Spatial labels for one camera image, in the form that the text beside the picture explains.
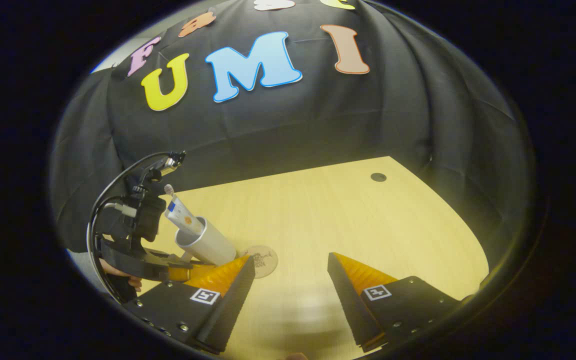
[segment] white cup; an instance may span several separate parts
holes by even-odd
[[[188,234],[178,229],[174,235],[174,242],[183,249],[181,260],[189,262],[194,256],[204,263],[223,265],[235,260],[237,251],[217,228],[206,218],[195,216],[202,223],[203,231],[197,235]]]

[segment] table surface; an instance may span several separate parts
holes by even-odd
[[[386,175],[372,180],[371,174]],[[391,157],[377,157],[177,193],[237,249],[264,245],[278,256],[253,281],[224,359],[355,359],[355,344],[327,271],[340,253],[397,279],[418,276],[456,300],[489,273],[482,246],[457,213]],[[170,196],[162,195],[166,203]],[[177,228],[162,216],[144,246],[181,256]],[[142,292],[158,282],[142,281]]]

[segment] black cloth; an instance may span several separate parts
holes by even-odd
[[[470,226],[498,264],[530,210],[534,160],[523,120],[510,98],[458,48],[414,20],[359,1],[355,11],[309,0],[258,11],[251,1],[213,7],[216,19],[184,38],[183,19],[160,34],[146,64],[127,76],[131,58],[90,74],[68,105],[51,153],[50,193],[64,245],[85,251],[90,207],[105,186],[140,158],[186,150],[181,171],[166,176],[185,191],[390,156],[432,187]],[[338,55],[320,25],[357,32],[370,73],[334,68]],[[303,78],[216,103],[210,53],[243,55],[255,39],[288,32],[286,49]],[[167,63],[189,53],[185,96],[164,111],[147,103],[141,80],[162,69],[163,94],[173,88]],[[117,187],[130,186],[134,178]],[[100,226],[121,230],[116,218]]]

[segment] round coaster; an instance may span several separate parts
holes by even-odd
[[[254,278],[259,279],[270,275],[277,268],[277,253],[268,246],[250,246],[242,251],[240,256],[250,255],[254,261]]]

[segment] letter m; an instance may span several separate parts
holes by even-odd
[[[286,51],[288,32],[277,31],[263,34],[256,38],[250,55],[245,57],[231,47],[220,48],[206,56],[206,63],[211,63],[217,92],[212,97],[217,103],[235,98],[240,89],[233,86],[232,76],[247,91],[255,87],[259,66],[263,67],[261,85],[276,87],[298,82],[302,73],[293,67]]]

